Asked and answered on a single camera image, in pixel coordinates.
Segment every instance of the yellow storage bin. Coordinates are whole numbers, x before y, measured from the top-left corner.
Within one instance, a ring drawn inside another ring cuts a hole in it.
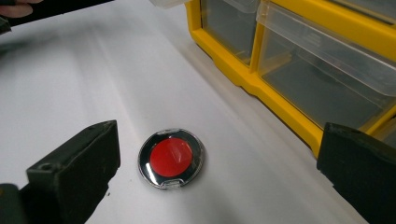
[[[262,1],[259,24],[258,4],[191,0],[185,4],[191,37],[316,157],[326,122],[373,134],[396,115],[392,24],[328,0]]]
[[[321,129],[332,122],[369,132],[394,113],[394,62],[276,4],[261,10],[259,75]]]

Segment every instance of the yellow plastic frame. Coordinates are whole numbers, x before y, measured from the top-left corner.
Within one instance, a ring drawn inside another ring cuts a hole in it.
[[[385,25],[322,0],[273,0],[272,2],[396,61],[396,29],[394,26]],[[323,130],[273,90],[271,86],[263,82],[258,74],[257,68],[264,27],[257,25],[250,66],[246,66],[224,48],[217,39],[202,29],[200,4],[200,0],[192,0],[185,4],[192,39],[212,58],[216,67],[234,85],[240,86],[248,93],[257,96],[294,130],[311,147],[314,156],[317,158]],[[359,29],[365,29],[367,36],[351,32],[349,29],[351,25],[356,25]],[[378,127],[391,120],[395,114],[396,106],[379,118],[371,127],[364,127],[364,131],[368,134],[373,133]]]

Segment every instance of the plastic drawer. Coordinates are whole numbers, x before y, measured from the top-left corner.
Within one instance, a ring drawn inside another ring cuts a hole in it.
[[[250,64],[259,0],[201,0],[202,26],[244,64]]]
[[[275,4],[264,26],[262,79],[319,127],[364,130],[395,105],[394,63]]]
[[[394,24],[396,22],[396,1],[394,0],[331,0],[372,17]]]

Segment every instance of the white table surface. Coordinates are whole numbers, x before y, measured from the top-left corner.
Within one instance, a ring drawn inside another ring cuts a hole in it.
[[[1,183],[23,187],[30,165],[109,119],[121,167],[88,223],[365,223],[309,148],[195,45],[183,6],[117,0],[0,36]],[[168,128],[206,147],[177,190],[137,169],[143,143]]]

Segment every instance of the black object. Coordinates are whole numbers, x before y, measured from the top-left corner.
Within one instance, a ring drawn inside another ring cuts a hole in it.
[[[92,125],[30,167],[19,192],[0,185],[0,223],[84,223],[119,167],[117,122]]]
[[[15,6],[14,0],[0,0],[0,6]]]
[[[30,21],[37,21],[67,12],[75,11],[85,7],[93,7],[113,0],[44,0],[38,4],[32,4],[33,13],[29,16],[8,19],[10,26],[16,26]]]
[[[0,17],[0,35],[11,31],[8,20]]]
[[[368,222],[396,223],[395,148],[327,123],[317,167]]]

